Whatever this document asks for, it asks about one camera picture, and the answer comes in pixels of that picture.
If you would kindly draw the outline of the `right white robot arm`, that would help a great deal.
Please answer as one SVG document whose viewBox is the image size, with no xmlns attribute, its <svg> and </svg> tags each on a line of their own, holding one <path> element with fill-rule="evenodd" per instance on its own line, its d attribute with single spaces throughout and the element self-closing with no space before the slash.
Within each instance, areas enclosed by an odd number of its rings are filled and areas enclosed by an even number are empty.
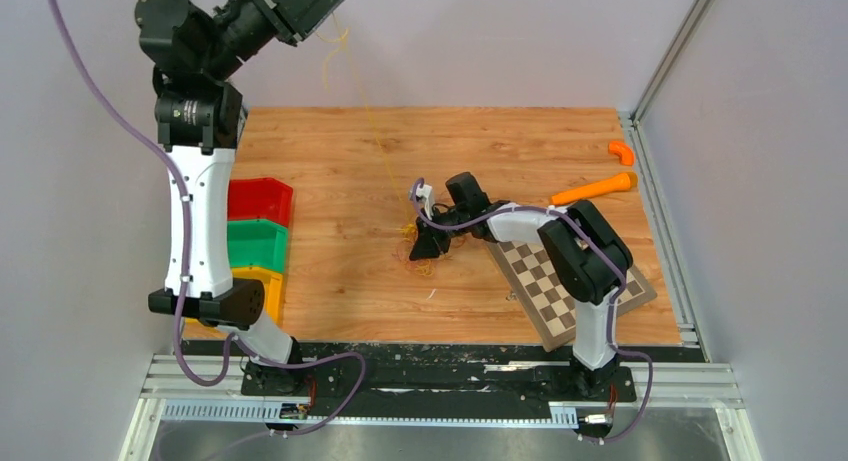
<svg viewBox="0 0 848 461">
<path fill-rule="evenodd" d="M 452 239 L 469 234 L 489 243 L 538 245 L 565 291 L 575 300 L 576 339 L 571 384 L 584 398 L 596 398 L 611 384 L 607 368 L 619 351 L 614 341 L 613 304 L 633 265 L 629 248 L 588 200 L 567 207 L 539 207 L 492 201 L 476 178 L 463 172 L 446 187 L 450 206 L 439 208 L 433 188 L 416 180 L 408 198 L 417 219 L 412 261 L 437 259 Z"/>
</svg>

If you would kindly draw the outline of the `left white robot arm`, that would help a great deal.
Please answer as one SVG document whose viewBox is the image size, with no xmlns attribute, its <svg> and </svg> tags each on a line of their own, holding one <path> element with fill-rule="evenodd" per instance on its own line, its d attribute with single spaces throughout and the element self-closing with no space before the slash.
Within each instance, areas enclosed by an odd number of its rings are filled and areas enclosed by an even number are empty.
<svg viewBox="0 0 848 461">
<path fill-rule="evenodd" d="M 232 336 L 282 395 L 300 391 L 297 341 L 264 309 L 264 288 L 232 275 L 229 183 L 247 110 L 231 78 L 271 41 L 296 46 L 345 0 L 138 0 L 141 50 L 153 62 L 154 117 L 170 181 L 171 261 L 150 311 L 194 319 Z"/>
</svg>

